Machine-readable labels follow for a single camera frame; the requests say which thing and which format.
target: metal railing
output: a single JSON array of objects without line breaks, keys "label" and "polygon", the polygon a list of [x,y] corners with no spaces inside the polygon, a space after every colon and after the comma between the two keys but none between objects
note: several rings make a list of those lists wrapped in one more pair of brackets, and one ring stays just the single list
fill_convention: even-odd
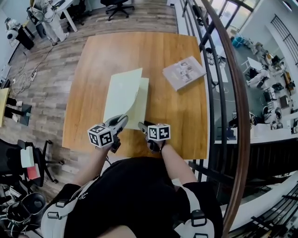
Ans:
[{"label": "metal railing", "polygon": [[[244,193],[244,187],[246,183],[248,165],[249,165],[249,155],[250,155],[250,121],[249,121],[249,108],[248,108],[248,99],[246,95],[246,89],[244,85],[243,74],[240,71],[239,67],[237,66],[236,57],[234,55],[233,46],[231,44],[231,40],[227,34],[226,29],[221,23],[217,13],[210,5],[208,0],[201,0],[204,4],[204,7],[207,10],[208,15],[211,17],[212,22],[208,26],[205,16],[197,5],[196,2],[192,0],[180,0],[182,9],[183,9],[183,17],[185,18],[185,22],[187,25],[187,20],[190,23],[190,29],[188,29],[189,35],[196,35],[195,28],[192,22],[195,22],[195,27],[200,39],[200,51],[203,52],[204,62],[206,66],[207,72],[207,85],[209,91],[209,101],[210,101],[210,144],[209,144],[209,159],[214,157],[214,107],[213,107],[213,91],[212,85],[214,82],[212,81],[212,75],[210,73],[210,68],[207,59],[207,52],[205,45],[209,42],[212,54],[214,57],[215,68],[218,78],[218,87],[219,87],[219,94],[220,94],[220,106],[221,106],[221,124],[222,124],[222,171],[224,171],[224,166],[226,162],[227,156],[227,117],[226,117],[226,104],[225,104],[225,95],[224,95],[224,85],[221,75],[221,69],[218,62],[218,57],[215,49],[215,45],[213,43],[211,33],[214,29],[217,30],[221,43],[223,45],[223,49],[226,54],[227,63],[230,69],[231,81],[233,84],[234,95],[235,95],[235,102],[236,102],[236,110],[237,110],[237,117],[238,117],[238,136],[237,136],[237,143],[238,143],[238,161],[237,161],[237,170],[233,184],[233,191],[231,194],[231,198],[225,212],[223,218],[223,237],[226,237],[230,231],[230,228],[233,224],[235,216],[237,214],[238,208],[240,206],[240,202]],[[194,13],[194,9],[198,12],[200,19],[203,22],[202,29],[205,29],[206,33],[204,36],[202,35],[201,28],[198,24],[196,19],[196,14]],[[200,160],[199,165],[196,164],[196,161],[189,163],[190,167],[193,170],[199,171],[198,181],[200,181],[202,177],[202,173],[208,175],[207,168],[203,167],[203,161]]]},{"label": "metal railing", "polygon": [[271,24],[275,27],[279,35],[282,37],[283,42],[288,47],[295,61],[295,65],[298,67],[298,44],[295,41],[294,37],[277,15],[275,15],[275,17],[271,21]]}]

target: black and white cube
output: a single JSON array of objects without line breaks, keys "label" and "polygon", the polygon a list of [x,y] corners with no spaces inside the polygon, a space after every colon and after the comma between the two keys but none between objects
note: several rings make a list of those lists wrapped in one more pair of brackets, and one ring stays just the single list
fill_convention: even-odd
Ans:
[{"label": "black and white cube", "polygon": [[148,138],[155,141],[171,139],[171,127],[168,124],[148,126]]},{"label": "black and white cube", "polygon": [[111,129],[101,125],[94,125],[88,130],[90,143],[102,148],[114,142]]}]

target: wooden floor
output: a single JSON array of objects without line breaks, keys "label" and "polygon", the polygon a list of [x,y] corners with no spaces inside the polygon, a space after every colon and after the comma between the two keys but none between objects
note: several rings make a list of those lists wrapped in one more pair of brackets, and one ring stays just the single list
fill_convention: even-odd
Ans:
[{"label": "wooden floor", "polygon": [[[88,154],[73,152],[63,148],[62,130],[68,94],[80,55],[89,36],[96,34],[127,32],[127,31],[158,31],[177,33],[176,16],[173,7],[166,6],[166,0],[135,0],[135,11],[128,19],[122,13],[115,15],[114,20],[107,21],[108,16],[104,9],[96,9],[91,17],[85,19],[85,25],[77,25],[78,32],[70,32],[69,37],[56,45],[48,57],[38,67],[38,74],[29,89],[20,93],[17,100],[32,105],[32,116],[29,126],[15,123],[12,119],[5,118],[4,127],[0,128],[0,138],[16,143],[18,139],[34,142],[42,148],[46,139],[53,141],[47,155],[50,159],[64,159],[65,165],[54,167],[55,178],[58,184],[46,180],[41,189],[48,199],[51,199],[61,187],[72,180],[83,162],[88,159]],[[51,50],[50,42],[42,40],[38,36],[34,40],[35,46],[29,52],[22,46],[16,50],[11,61],[12,69],[9,78],[12,79],[19,68],[24,70],[16,76],[16,80],[22,73],[30,74],[31,71],[45,58]]]}]

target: railing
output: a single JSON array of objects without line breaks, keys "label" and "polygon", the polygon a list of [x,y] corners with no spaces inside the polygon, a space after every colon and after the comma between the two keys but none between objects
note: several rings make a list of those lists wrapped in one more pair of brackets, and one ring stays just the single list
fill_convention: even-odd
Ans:
[{"label": "railing", "polygon": [[[210,68],[207,59],[207,52],[205,45],[207,42],[210,43],[210,47],[212,50],[212,54],[214,57],[217,77],[218,77],[218,87],[219,87],[219,94],[220,94],[220,104],[221,104],[221,123],[222,123],[222,171],[224,171],[224,166],[226,164],[226,156],[227,156],[227,117],[226,117],[226,104],[225,104],[225,95],[224,95],[224,85],[221,75],[221,69],[218,63],[217,53],[215,50],[215,45],[213,43],[211,33],[214,29],[217,30],[220,40],[223,45],[223,49],[225,51],[227,57],[227,63],[229,65],[232,84],[234,88],[235,94],[235,102],[236,102],[236,110],[237,110],[237,117],[238,117],[238,160],[237,160],[237,170],[233,185],[232,195],[225,212],[223,218],[223,237],[226,237],[230,231],[230,228],[233,224],[235,216],[237,214],[238,208],[240,206],[240,202],[244,193],[244,187],[246,183],[248,165],[249,165],[249,155],[250,155],[250,122],[249,122],[249,108],[248,108],[248,100],[246,95],[246,89],[244,86],[244,79],[240,69],[237,66],[236,57],[234,56],[233,47],[231,44],[231,40],[226,32],[226,29],[222,25],[218,15],[216,14],[213,7],[210,5],[208,0],[201,0],[204,4],[204,7],[207,10],[207,13],[212,18],[212,22],[210,26],[207,25],[205,17],[203,16],[202,11],[200,10],[199,6],[196,2],[191,0],[180,0],[180,3],[183,8],[183,17],[187,23],[190,23],[190,29],[188,29],[189,35],[196,35],[198,33],[200,39],[200,51],[203,52],[204,62],[206,66],[207,72],[207,85],[209,91],[209,101],[210,101],[210,147],[209,147],[209,159],[214,157],[214,108],[213,108],[213,91],[212,85],[214,82],[212,81],[212,76],[210,73]],[[199,17],[203,21],[203,29],[205,29],[206,33],[203,36],[201,32],[201,28],[196,20],[196,15],[193,10],[193,6],[199,14]],[[198,180],[200,181],[202,177],[202,173],[208,175],[208,169],[203,167],[203,161],[201,160],[199,165],[196,164],[196,161],[189,163],[190,167],[194,170],[199,171]]]},{"label": "railing", "polygon": [[283,38],[283,42],[288,47],[294,61],[295,65],[298,67],[298,44],[293,38],[292,34],[289,32],[288,28],[284,25],[281,19],[275,15],[271,24],[275,27],[279,35]]}]

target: black shirt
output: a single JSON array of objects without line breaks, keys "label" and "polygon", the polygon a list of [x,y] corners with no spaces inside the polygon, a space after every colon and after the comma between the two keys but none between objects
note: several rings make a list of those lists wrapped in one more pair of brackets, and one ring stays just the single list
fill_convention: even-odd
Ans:
[{"label": "black shirt", "polygon": [[[215,237],[221,237],[223,218],[210,184],[184,186],[194,192],[201,210],[213,222]],[[51,204],[70,199],[79,188],[65,185]],[[189,218],[186,193],[181,188],[175,191],[163,160],[131,158],[113,163],[88,188],[68,215],[64,237],[96,238],[110,227],[126,225],[137,238],[176,238],[179,235],[173,230],[174,223]]]}]

